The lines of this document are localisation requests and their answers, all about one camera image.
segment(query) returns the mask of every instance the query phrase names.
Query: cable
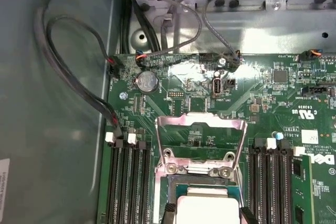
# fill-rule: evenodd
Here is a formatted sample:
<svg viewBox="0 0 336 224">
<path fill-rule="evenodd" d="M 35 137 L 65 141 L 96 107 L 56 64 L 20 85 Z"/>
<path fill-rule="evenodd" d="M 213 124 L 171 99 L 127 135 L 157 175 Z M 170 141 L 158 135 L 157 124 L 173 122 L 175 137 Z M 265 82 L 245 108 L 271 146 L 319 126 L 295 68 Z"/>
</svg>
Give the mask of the cable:
<svg viewBox="0 0 336 224">
<path fill-rule="evenodd" d="M 197 19 L 197 22 L 198 22 L 198 30 L 197 30 L 196 35 L 195 35 L 193 38 L 191 38 L 191 39 L 189 39 L 189 40 L 187 40 L 187 41 L 184 41 L 184 42 L 182 42 L 182 43 L 180 43 L 180 44 L 178 44 L 178 45 L 176 45 L 176 46 L 174 46 L 174 47 L 167 48 L 167 49 L 164 49 L 164 50 L 161 50 L 161 51 L 157 51 L 157 52 L 152 52 L 152 53 L 150 53 L 150 54 L 146 54 L 146 57 L 149 57 L 149 56 L 158 56 L 158 55 L 166 54 L 166 53 L 168 53 L 168 52 L 170 52 L 170 51 L 177 50 L 177 49 L 179 49 L 179 48 L 181 48 L 181 47 L 183 47 L 183 46 L 185 46 L 185 45 L 188 45 L 188 44 L 194 42 L 194 41 L 200 36 L 200 34 L 201 34 L 201 30 L 202 30 L 202 21 L 201 21 L 200 17 L 198 16 L 198 14 L 197 14 L 197 12 L 196 12 L 195 10 L 191 9 L 189 6 L 183 5 L 183 4 L 181 4 L 181 3 L 179 3 L 179 2 L 176 2 L 176 1 L 174 1 L 174 0 L 161 0 L 161 1 L 166 1 L 166 2 L 168 2 L 168 3 L 171 4 L 171 5 L 174 5 L 174 6 L 180 6 L 180 7 L 184 8 L 184 9 L 189 10 L 192 14 L 194 14 L 194 16 L 195 16 L 196 19 Z"/>
<path fill-rule="evenodd" d="M 141 29 L 143 30 L 143 33 L 147 38 L 151 51 L 152 52 L 160 51 L 161 50 L 160 43 L 158 37 L 156 36 L 153 26 L 144 15 L 143 11 L 141 10 L 136 0 L 132 0 L 132 6 L 134 14 L 136 15 L 138 22 L 141 26 Z"/>
<path fill-rule="evenodd" d="M 108 55 L 106 53 L 105 46 L 104 46 L 104 42 L 103 42 L 102 38 L 100 37 L 99 33 L 96 30 L 94 30 L 92 27 L 90 27 L 89 25 L 87 25 L 86 23 L 84 23 L 83 21 L 80 21 L 80 20 L 78 20 L 78 19 L 76 19 L 74 17 L 68 16 L 68 15 L 59 15 L 59 16 L 56 16 L 54 18 L 51 18 L 48 21 L 47 28 L 46 28 L 48 38 L 51 39 L 51 30 L 52 30 L 54 24 L 57 23 L 60 20 L 68 20 L 68 21 L 71 21 L 73 23 L 76 23 L 77 25 L 81 26 L 85 30 L 87 30 L 90 33 L 92 33 L 95 36 L 95 38 L 97 39 L 97 41 L 98 41 L 101 53 L 103 54 L 105 60 L 107 60 L 111 64 L 115 64 L 115 61 L 112 60 L 112 59 L 110 59 L 108 57 Z"/>
<path fill-rule="evenodd" d="M 209 3 L 211 2 L 212 0 L 207 0 L 205 6 L 203 7 L 203 11 L 202 11 L 202 20 L 203 20 L 203 23 L 205 24 L 205 26 L 209 29 L 209 31 L 215 35 L 217 37 L 217 39 L 219 39 L 223 44 L 224 46 L 227 47 L 227 49 L 229 49 L 229 51 L 231 52 L 231 54 L 235 57 L 235 59 L 238 59 L 238 56 L 237 56 L 237 53 L 236 51 L 233 49 L 233 47 L 230 45 L 230 43 L 222 36 L 220 35 L 216 29 L 210 24 L 209 20 L 207 19 L 206 17 L 206 10 L 208 8 L 208 5 Z"/>
<path fill-rule="evenodd" d="M 34 17 L 34 35 L 41 53 L 46 57 L 51 67 L 57 72 L 61 79 L 110 122 L 115 136 L 122 137 L 118 119 L 112 106 L 83 86 L 57 53 L 55 45 L 51 40 L 51 26 L 48 26 L 49 30 L 47 33 L 44 24 L 45 12 L 50 1 L 51 0 L 41 0 Z"/>
<path fill-rule="evenodd" d="M 131 21 L 132 5 L 131 0 L 125 0 L 125 10 L 122 19 L 120 37 L 121 37 L 121 53 L 130 54 L 130 46 L 128 42 L 129 30 L 130 30 L 130 21 Z"/>
<path fill-rule="evenodd" d="M 176 2 L 181 3 L 184 0 L 175 0 Z M 167 14 L 174 14 L 176 10 L 175 5 L 171 5 L 168 9 Z M 170 25 L 171 21 L 170 20 L 164 20 L 161 25 L 161 46 L 162 49 L 167 49 L 168 48 L 168 43 L 167 43 L 167 27 L 171 26 Z"/>
</svg>

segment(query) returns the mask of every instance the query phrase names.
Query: motherboard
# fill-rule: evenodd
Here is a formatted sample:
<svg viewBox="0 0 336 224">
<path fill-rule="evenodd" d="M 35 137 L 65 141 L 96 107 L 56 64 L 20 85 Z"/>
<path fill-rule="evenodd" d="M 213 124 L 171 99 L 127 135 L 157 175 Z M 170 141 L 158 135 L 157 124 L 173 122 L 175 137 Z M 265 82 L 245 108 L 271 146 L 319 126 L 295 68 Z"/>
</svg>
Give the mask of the motherboard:
<svg viewBox="0 0 336 224">
<path fill-rule="evenodd" d="M 200 185 L 259 223 L 335 223 L 336 55 L 117 57 L 97 223 L 163 223 Z"/>
</svg>

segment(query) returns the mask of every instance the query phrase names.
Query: label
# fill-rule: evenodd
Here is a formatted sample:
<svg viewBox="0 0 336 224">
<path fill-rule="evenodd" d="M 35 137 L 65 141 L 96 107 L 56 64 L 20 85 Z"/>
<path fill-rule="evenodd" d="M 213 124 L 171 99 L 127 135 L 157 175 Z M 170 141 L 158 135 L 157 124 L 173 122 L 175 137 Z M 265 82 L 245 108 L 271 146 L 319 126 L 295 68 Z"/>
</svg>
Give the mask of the label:
<svg viewBox="0 0 336 224">
<path fill-rule="evenodd" d="M 0 160 L 0 222 L 4 215 L 8 170 L 9 158 Z"/>
<path fill-rule="evenodd" d="M 317 130 L 301 130 L 301 141 L 303 144 L 319 144 L 319 133 Z"/>
</svg>

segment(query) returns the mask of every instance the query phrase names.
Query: usb port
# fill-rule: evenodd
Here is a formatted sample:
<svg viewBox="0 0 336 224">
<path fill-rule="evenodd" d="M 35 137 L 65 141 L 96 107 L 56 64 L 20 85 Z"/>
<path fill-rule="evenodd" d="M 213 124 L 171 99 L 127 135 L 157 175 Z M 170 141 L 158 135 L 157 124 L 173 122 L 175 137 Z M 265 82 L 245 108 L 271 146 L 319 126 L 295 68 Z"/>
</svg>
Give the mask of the usb port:
<svg viewBox="0 0 336 224">
<path fill-rule="evenodd" d="M 221 88 L 221 81 L 220 81 L 220 78 L 215 78 L 213 81 L 212 81 L 212 85 L 213 85 L 213 92 L 214 94 L 220 94 L 220 88 Z"/>
</svg>

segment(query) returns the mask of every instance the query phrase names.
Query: orange wire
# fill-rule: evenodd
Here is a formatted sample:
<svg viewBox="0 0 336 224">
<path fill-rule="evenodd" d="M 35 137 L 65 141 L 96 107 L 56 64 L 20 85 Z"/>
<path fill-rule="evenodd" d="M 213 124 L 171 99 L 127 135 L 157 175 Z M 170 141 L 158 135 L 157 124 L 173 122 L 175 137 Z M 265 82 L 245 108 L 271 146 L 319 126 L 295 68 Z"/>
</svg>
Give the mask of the orange wire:
<svg viewBox="0 0 336 224">
<path fill-rule="evenodd" d="M 137 60 L 141 59 L 141 58 L 145 58 L 147 55 L 139 55 L 136 57 Z"/>
<path fill-rule="evenodd" d="M 316 55 L 316 56 L 321 56 L 321 55 L 322 55 L 321 53 L 316 52 L 316 51 L 314 51 L 314 50 L 310 50 L 310 51 L 311 51 L 312 54 L 314 54 L 314 55 Z"/>
</svg>

